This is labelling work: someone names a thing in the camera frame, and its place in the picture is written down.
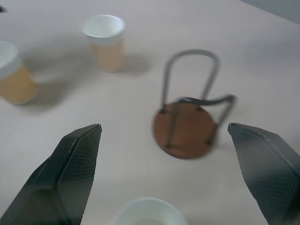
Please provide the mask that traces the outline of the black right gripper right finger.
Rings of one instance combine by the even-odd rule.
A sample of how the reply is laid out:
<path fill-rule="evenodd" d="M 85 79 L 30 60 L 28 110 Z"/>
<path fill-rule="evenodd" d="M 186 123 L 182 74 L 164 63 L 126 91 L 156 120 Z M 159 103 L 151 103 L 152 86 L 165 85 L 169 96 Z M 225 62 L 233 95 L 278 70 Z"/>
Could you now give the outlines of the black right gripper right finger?
<path fill-rule="evenodd" d="M 246 186 L 269 225 L 300 225 L 300 155 L 279 135 L 230 123 Z"/>

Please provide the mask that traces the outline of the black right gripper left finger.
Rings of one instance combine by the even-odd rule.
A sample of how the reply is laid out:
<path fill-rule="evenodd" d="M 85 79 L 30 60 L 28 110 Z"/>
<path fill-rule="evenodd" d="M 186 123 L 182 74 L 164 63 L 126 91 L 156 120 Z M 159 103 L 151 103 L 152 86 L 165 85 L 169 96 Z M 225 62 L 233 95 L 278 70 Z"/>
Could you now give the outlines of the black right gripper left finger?
<path fill-rule="evenodd" d="M 0 225 L 81 225 L 94 181 L 100 124 L 64 136 L 28 178 Z"/>

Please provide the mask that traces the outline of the orange paper cup white rim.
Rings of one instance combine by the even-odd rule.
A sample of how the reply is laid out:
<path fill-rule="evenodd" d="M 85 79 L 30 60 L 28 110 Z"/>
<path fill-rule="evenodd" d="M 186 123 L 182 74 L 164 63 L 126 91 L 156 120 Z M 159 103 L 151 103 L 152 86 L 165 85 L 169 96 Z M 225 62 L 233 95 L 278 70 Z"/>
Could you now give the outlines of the orange paper cup white rim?
<path fill-rule="evenodd" d="M 154 197 L 139 197 L 125 203 L 108 225 L 188 225 L 182 212 Z"/>
<path fill-rule="evenodd" d="M 0 97 L 14 105 L 22 105 L 31 101 L 36 93 L 37 86 L 18 48 L 0 41 Z"/>
<path fill-rule="evenodd" d="M 122 66 L 125 28 L 125 22 L 113 15 L 95 15 L 83 23 L 82 33 L 105 71 L 116 71 Z"/>

